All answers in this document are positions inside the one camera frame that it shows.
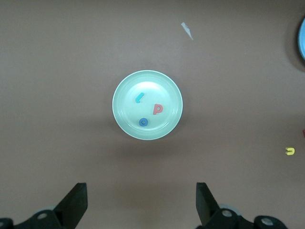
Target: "table surface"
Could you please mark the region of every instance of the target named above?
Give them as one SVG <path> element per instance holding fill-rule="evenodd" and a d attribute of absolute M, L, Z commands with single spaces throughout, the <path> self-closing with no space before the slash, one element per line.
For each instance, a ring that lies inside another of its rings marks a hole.
<path fill-rule="evenodd" d="M 20 223 L 87 182 L 79 229 L 194 229 L 206 182 L 249 221 L 302 228 L 304 16 L 303 0 L 2 1 L 0 216 Z M 145 69 L 183 96 L 153 141 L 112 114 L 118 84 Z"/>

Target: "blue plate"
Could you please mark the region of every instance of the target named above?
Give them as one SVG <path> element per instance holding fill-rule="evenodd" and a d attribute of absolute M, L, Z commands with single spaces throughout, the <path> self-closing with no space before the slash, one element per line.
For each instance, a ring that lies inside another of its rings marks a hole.
<path fill-rule="evenodd" d="M 177 85 L 165 74 L 152 70 L 127 76 L 112 100 L 113 115 L 120 128 L 141 140 L 167 135 L 178 124 L 182 110 Z"/>
<path fill-rule="evenodd" d="M 305 19 L 300 28 L 299 36 L 298 36 L 298 44 L 302 57 L 305 59 Z"/>

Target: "plate rim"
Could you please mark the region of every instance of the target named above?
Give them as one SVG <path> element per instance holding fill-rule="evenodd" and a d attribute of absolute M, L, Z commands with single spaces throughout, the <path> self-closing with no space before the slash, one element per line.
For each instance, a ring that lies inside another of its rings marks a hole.
<path fill-rule="evenodd" d="M 298 46 L 299 46 L 301 56 L 305 60 L 305 48 L 304 48 L 304 46 L 305 46 L 305 18 L 303 19 L 301 26 L 300 26 L 299 35 L 298 35 Z"/>
<path fill-rule="evenodd" d="M 179 112 L 179 119 L 178 119 L 176 125 L 174 125 L 174 127 L 171 128 L 169 131 L 167 131 L 166 134 L 164 134 L 164 135 L 162 135 L 162 136 L 154 137 L 154 138 L 149 138 L 149 139 L 141 138 L 141 137 L 136 137 L 136 136 L 133 136 L 132 134 L 128 133 L 127 131 L 125 131 L 125 130 L 121 127 L 121 125 L 119 124 L 119 122 L 118 122 L 118 120 L 117 120 L 117 117 L 116 117 L 115 112 L 114 112 L 114 106 L 113 106 L 113 105 L 114 105 L 114 98 L 115 98 L 115 95 L 116 95 L 118 89 L 120 88 L 120 86 L 124 83 L 124 81 L 127 80 L 129 77 L 132 77 L 132 76 L 135 75 L 135 74 L 143 73 L 143 72 L 153 72 L 153 73 L 157 73 L 157 74 L 160 74 L 160 75 L 164 76 L 164 77 L 167 78 L 168 80 L 170 80 L 170 81 L 174 84 L 175 88 L 177 89 L 177 91 L 178 91 L 178 93 L 179 93 L 179 95 L 180 95 L 180 100 L 181 100 L 181 111 Z M 181 95 L 181 92 L 180 92 L 180 89 L 179 89 L 178 85 L 177 85 L 170 77 L 168 77 L 167 75 L 165 75 L 165 74 L 163 74 L 163 73 L 161 73 L 161 72 L 159 72 L 159 71 L 156 71 L 156 70 L 140 70 L 140 71 L 133 72 L 133 73 L 129 74 L 128 76 L 126 76 L 126 77 L 119 83 L 119 85 L 116 87 L 116 89 L 115 89 L 115 91 L 114 91 L 114 94 L 113 94 L 113 97 L 112 97 L 112 114 L 113 114 L 113 116 L 114 116 L 114 119 L 115 119 L 116 123 L 117 123 L 118 126 L 121 128 L 121 130 L 123 130 L 123 131 L 124 131 L 126 134 L 128 134 L 129 136 L 134 137 L 134 138 L 136 138 L 136 139 L 140 139 L 140 140 L 147 140 L 147 141 L 149 141 L 149 140 L 156 140 L 156 139 L 159 139 L 159 138 L 162 138 L 162 137 L 168 135 L 173 129 L 175 129 L 175 128 L 177 127 L 177 125 L 178 125 L 178 123 L 180 122 L 180 119 L 181 119 L 181 117 L 182 117 L 182 114 L 183 114 L 183 98 L 182 98 L 182 95 Z"/>

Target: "yellow letter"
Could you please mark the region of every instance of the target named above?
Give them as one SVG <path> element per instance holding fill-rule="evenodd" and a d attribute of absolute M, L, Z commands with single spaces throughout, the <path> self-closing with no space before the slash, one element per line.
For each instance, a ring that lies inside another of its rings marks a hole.
<path fill-rule="evenodd" d="M 287 147 L 286 150 L 287 150 L 287 152 L 286 152 L 287 155 L 295 154 L 295 149 L 292 147 Z"/>

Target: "paper scrap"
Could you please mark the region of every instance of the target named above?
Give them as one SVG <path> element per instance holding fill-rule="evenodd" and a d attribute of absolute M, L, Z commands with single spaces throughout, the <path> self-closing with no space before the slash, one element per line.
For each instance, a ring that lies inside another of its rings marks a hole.
<path fill-rule="evenodd" d="M 187 33 L 187 34 L 190 36 L 190 38 L 193 40 L 192 35 L 191 35 L 191 31 L 190 31 L 189 27 L 188 27 L 184 22 L 182 22 L 181 25 L 182 25 L 182 27 L 184 28 L 184 30 L 186 31 L 186 33 Z"/>

